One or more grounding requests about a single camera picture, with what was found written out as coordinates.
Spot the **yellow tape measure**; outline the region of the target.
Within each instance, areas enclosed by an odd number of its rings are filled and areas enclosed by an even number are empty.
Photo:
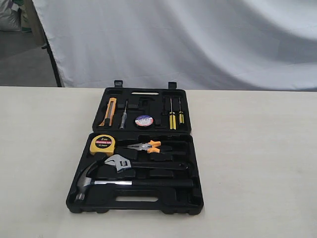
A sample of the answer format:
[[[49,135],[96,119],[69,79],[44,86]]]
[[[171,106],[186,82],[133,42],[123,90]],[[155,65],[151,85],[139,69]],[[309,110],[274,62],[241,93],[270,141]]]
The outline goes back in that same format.
[[[107,156],[114,154],[116,141],[114,137],[101,134],[94,137],[90,144],[90,154],[95,155],[96,153],[105,153]]]

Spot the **orange utility knife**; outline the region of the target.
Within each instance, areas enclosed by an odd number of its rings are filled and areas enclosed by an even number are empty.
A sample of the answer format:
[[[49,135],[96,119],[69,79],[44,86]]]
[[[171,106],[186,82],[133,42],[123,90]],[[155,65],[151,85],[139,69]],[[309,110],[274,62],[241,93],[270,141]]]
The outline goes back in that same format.
[[[112,126],[113,116],[114,116],[115,108],[116,108],[116,102],[117,102],[117,99],[114,97],[109,99],[104,119],[99,124],[99,126]]]

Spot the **long yellow black screwdriver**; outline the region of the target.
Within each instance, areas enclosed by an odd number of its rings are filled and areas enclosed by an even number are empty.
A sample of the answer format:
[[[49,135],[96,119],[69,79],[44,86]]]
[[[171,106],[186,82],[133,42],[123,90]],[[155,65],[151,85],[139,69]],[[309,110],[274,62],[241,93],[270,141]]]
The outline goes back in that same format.
[[[169,98],[169,100],[170,100],[169,128],[171,130],[176,130],[176,115],[173,111],[172,98]]]

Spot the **white backdrop cloth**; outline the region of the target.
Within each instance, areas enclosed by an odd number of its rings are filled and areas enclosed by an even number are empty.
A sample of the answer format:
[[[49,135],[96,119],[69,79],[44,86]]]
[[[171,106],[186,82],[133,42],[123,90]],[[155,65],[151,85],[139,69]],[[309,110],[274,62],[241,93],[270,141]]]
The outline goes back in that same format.
[[[314,0],[36,0],[66,87],[316,90]]]

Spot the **claw hammer black grip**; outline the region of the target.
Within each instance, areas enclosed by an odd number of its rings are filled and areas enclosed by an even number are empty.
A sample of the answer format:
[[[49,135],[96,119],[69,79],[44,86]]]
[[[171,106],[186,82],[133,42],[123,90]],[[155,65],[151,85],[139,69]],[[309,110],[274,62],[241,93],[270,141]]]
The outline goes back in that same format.
[[[158,186],[158,187],[176,187],[189,188],[194,187],[192,179],[134,179],[134,180],[94,180],[88,176],[90,170],[99,166],[97,162],[93,162],[87,166],[77,180],[77,195],[75,201],[83,201],[85,193],[89,187],[93,185],[124,185],[124,186]]]

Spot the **clear test pen screwdriver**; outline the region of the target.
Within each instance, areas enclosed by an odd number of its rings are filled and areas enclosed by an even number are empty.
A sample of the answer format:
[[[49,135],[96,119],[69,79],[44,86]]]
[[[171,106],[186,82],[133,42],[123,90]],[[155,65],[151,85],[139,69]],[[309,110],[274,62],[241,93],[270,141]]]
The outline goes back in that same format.
[[[124,107],[124,111],[121,117],[121,123],[120,123],[120,129],[124,129],[125,128],[125,122],[126,122],[126,118],[127,118],[127,105],[128,105],[128,100],[126,100],[125,102],[125,107]]]

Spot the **orange handled pliers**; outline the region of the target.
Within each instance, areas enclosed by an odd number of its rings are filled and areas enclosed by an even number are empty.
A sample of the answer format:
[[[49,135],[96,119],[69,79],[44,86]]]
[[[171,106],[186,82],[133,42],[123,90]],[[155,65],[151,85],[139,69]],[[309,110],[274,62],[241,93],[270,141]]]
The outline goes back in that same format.
[[[136,143],[121,145],[115,149],[115,153],[132,161],[173,161],[176,158],[187,156],[183,148],[183,142],[177,141],[149,141],[146,143]]]

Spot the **black electrical tape roll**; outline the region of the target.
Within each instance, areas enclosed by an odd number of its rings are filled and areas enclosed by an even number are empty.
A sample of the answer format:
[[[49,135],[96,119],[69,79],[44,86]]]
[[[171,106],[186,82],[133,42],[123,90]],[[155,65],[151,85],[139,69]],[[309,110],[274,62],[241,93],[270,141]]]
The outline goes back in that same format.
[[[135,124],[137,127],[146,128],[153,124],[154,119],[149,115],[140,115],[135,118]]]

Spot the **black backdrop stand pole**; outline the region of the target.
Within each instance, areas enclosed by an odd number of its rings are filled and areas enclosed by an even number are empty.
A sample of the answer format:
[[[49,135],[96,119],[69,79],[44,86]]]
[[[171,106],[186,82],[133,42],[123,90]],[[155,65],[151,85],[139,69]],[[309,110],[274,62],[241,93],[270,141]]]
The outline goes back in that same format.
[[[51,66],[52,66],[52,70],[53,70],[53,74],[54,74],[54,78],[55,78],[57,87],[63,87],[63,83],[62,83],[62,80],[61,80],[61,77],[60,77],[60,74],[59,74],[59,71],[57,68],[57,64],[56,64],[51,46],[49,44],[49,41],[47,39],[46,33],[44,31],[44,28],[42,26],[42,23],[41,23],[41,20],[39,17],[38,17],[38,22],[40,25],[41,38],[43,39],[43,45],[41,46],[41,48],[43,50],[46,50],[47,54],[49,55],[49,59],[51,62]]]

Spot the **adjustable wrench black handle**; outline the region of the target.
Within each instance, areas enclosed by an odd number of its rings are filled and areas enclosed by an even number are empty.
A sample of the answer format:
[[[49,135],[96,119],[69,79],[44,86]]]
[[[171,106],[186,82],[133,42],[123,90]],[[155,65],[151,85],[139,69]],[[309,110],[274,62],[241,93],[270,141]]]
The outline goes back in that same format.
[[[115,167],[118,173],[129,169],[165,169],[165,170],[186,170],[189,168],[183,162],[137,162],[126,159],[118,154],[112,155],[104,161],[105,165]]]

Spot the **black plastic tool case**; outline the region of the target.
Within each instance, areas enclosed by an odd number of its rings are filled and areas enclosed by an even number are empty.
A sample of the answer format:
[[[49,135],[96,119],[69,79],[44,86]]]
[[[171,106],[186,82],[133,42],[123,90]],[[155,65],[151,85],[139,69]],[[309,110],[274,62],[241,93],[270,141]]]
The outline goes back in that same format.
[[[104,119],[110,98],[116,98],[116,108],[112,126],[99,126]],[[170,100],[176,115],[176,130],[169,128]],[[185,123],[179,123],[179,103],[184,113]],[[121,117],[125,102],[127,118],[125,128],[120,129]],[[137,127],[135,118],[140,115],[152,116],[154,122],[146,128]],[[165,169],[129,169],[118,173],[115,167],[104,164],[109,158],[105,153],[90,154],[90,144],[94,137],[107,134],[114,137],[115,149],[121,145],[146,143],[153,141],[183,142],[187,156],[176,158],[172,162],[183,162],[189,165],[186,170]],[[134,179],[192,179],[194,187],[158,187],[158,186],[124,186],[93,185],[85,193],[83,201],[75,201],[77,180],[83,170],[97,162],[99,166],[89,171],[88,176],[94,180],[134,180]],[[104,90],[95,119],[92,133],[88,136],[85,148],[79,161],[71,184],[66,206],[72,213],[96,212],[110,210],[158,210],[166,214],[186,213],[197,215],[204,206],[199,169],[195,147],[191,136],[191,124],[186,93],[177,88],[176,82],[170,82],[166,89],[125,88],[121,80],[116,80],[113,87]]]

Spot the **short yellow black screwdriver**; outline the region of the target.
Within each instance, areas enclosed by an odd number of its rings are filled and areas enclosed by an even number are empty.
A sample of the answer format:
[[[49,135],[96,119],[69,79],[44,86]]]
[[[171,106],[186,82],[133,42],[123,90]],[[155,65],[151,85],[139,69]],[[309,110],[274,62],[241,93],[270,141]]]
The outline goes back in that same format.
[[[181,99],[180,98],[178,98],[178,103],[179,103],[179,123],[184,124],[185,119],[184,119],[184,113],[183,113],[182,108],[181,108]]]

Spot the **grey sack in background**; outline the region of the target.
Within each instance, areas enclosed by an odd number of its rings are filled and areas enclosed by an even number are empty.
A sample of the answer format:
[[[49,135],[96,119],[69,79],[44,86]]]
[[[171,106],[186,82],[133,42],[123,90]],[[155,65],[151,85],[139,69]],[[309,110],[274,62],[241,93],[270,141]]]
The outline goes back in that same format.
[[[0,30],[20,31],[19,6],[11,0],[0,0]]]

